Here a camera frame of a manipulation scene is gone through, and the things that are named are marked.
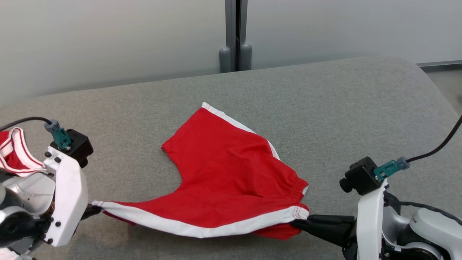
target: red fabric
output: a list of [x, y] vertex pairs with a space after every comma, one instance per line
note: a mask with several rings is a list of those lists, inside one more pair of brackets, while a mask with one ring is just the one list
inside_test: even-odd
[[[162, 145], [182, 176], [180, 187], [151, 201], [123, 203], [203, 228], [253, 218], [300, 203], [308, 183], [272, 154], [268, 141], [199, 109]], [[256, 234], [287, 239], [288, 223]]]
[[[22, 157], [18, 155], [17, 149], [21, 151]], [[0, 151], [0, 168], [11, 173], [25, 177], [44, 168], [42, 163], [29, 155], [21, 128], [16, 127], [10, 131], [0, 132]]]

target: gray pole base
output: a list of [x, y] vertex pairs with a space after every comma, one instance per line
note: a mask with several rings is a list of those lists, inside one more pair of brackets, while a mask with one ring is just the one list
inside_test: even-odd
[[231, 72], [231, 50], [223, 47], [218, 52], [220, 57], [220, 73]]
[[252, 45], [244, 43], [241, 45], [241, 59], [239, 61], [239, 70], [251, 70], [252, 69]]

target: gray fabric surface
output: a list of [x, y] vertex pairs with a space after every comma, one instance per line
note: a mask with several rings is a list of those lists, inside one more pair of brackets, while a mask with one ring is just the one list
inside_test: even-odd
[[[173, 192], [181, 178], [160, 149], [202, 101], [275, 146], [310, 183], [312, 214], [355, 215], [358, 194], [339, 179], [353, 162], [377, 164], [435, 148], [455, 111], [416, 65], [368, 57], [217, 74], [40, 97], [1, 109], [1, 124], [27, 116], [55, 118], [86, 134], [95, 149], [84, 169], [90, 199], [143, 201]], [[39, 159], [51, 141], [42, 123], [26, 123]], [[440, 153], [390, 178], [400, 200], [462, 215], [462, 135]], [[341, 259], [341, 249], [302, 233], [287, 241], [255, 235], [180, 237], [99, 215], [80, 223], [69, 245], [42, 246], [38, 260]]]

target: teal connector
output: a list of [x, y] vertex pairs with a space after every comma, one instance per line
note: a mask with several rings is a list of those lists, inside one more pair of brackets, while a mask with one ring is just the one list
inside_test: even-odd
[[71, 144], [71, 138], [66, 133], [64, 128], [60, 127], [58, 131], [51, 133], [53, 136], [53, 140], [55, 141], [56, 145], [61, 150], [68, 149], [67, 147]]
[[51, 120], [52, 124], [45, 124], [45, 129], [51, 133], [56, 146], [61, 150], [69, 150], [71, 138], [66, 133], [64, 128], [59, 126], [58, 121]]
[[376, 179], [383, 181], [383, 179], [390, 177], [394, 173], [400, 170], [406, 170], [410, 167], [409, 163], [406, 161], [406, 158], [401, 157], [398, 161], [391, 160], [379, 168], [374, 169], [374, 174]]

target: floor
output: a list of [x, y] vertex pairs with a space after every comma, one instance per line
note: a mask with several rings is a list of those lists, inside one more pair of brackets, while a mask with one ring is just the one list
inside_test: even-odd
[[454, 107], [454, 110], [462, 114], [462, 65], [422, 69]]

